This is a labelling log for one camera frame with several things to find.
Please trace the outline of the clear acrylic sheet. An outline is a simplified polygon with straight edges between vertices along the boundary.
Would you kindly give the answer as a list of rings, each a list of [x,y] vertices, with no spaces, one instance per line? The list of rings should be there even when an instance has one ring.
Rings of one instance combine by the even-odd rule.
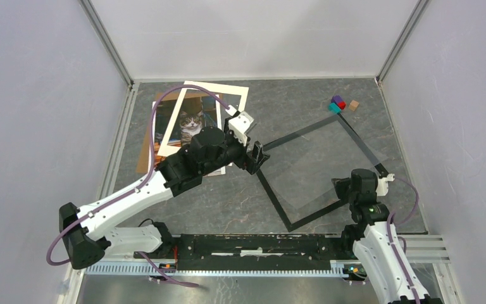
[[[350,177],[355,168],[374,170],[387,157],[359,139],[342,119],[327,122],[269,150],[261,167],[280,204],[313,212],[338,200],[332,179]]]

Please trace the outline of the black picture frame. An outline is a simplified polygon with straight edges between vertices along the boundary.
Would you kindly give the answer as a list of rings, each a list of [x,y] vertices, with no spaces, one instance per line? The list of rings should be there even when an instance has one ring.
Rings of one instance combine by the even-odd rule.
[[[266,143],[271,158],[257,177],[284,226],[292,232],[342,208],[334,179],[367,168],[389,181],[386,157],[367,145],[342,115],[333,115]]]

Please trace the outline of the cat photo print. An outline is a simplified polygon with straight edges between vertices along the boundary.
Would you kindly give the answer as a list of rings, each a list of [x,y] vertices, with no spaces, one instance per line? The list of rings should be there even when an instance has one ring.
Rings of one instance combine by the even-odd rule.
[[[147,131],[142,143],[139,162],[136,172],[146,174],[150,169],[150,135],[154,139],[154,152],[158,153],[159,145],[168,126],[171,114],[178,98],[178,92],[173,92],[163,98],[157,107],[156,118],[153,122],[152,131]],[[181,147],[189,144],[191,137],[201,131],[204,127],[221,127],[220,114],[223,107],[215,98],[203,92],[188,92],[178,114],[177,125],[170,135],[169,145]]]

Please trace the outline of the white mat board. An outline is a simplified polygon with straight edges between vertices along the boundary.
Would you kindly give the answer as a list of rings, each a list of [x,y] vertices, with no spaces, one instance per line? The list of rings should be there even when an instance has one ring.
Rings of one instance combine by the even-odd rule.
[[[246,101],[247,101],[247,95],[249,92],[248,87],[241,87],[241,86],[236,86],[236,85],[225,85],[225,84],[215,84],[215,83],[210,83],[210,82],[195,82],[195,81],[189,81],[186,80],[184,82],[184,85],[191,85],[191,86],[198,86],[202,87],[203,89],[206,89],[210,92],[212,92],[215,96],[218,94],[228,94],[228,95],[234,95],[234,96],[239,96],[239,105],[237,106],[237,109],[241,112],[245,110],[246,106]],[[175,107],[173,110],[173,113],[171,114],[170,120],[168,122],[168,126],[166,128],[165,135],[163,137],[163,140],[161,141],[161,144],[159,145],[159,150],[158,150],[158,155],[162,157],[170,156],[174,153],[176,153],[179,150],[179,147],[176,146],[170,146],[169,145],[169,139],[170,135],[174,129],[174,126],[177,125],[177,120],[178,120],[178,114],[180,113],[181,106],[183,104],[184,98],[186,97],[188,88],[183,88],[180,90],[178,94],[177,101],[175,103]]]

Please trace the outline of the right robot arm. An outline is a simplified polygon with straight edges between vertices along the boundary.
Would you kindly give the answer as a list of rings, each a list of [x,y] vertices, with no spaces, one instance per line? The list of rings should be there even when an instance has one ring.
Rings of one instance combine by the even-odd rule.
[[[354,169],[350,177],[332,179],[353,220],[342,231],[340,250],[359,260],[380,303],[442,303],[417,278],[406,256],[406,240],[397,235],[395,214],[378,201],[395,179],[394,174],[378,177],[364,168]]]

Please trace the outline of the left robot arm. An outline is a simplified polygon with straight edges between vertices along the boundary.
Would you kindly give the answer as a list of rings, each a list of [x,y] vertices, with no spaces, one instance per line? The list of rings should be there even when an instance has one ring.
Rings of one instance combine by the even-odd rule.
[[[167,156],[133,184],[97,202],[59,208],[59,235],[73,269],[85,269],[105,255],[143,251],[166,258],[173,240],[161,231],[161,224],[145,228],[117,225],[156,203],[176,197],[199,186],[205,175],[231,163],[255,174],[269,159],[260,142],[249,150],[247,135],[254,120],[245,113],[225,120],[223,129],[205,127],[190,144]]]

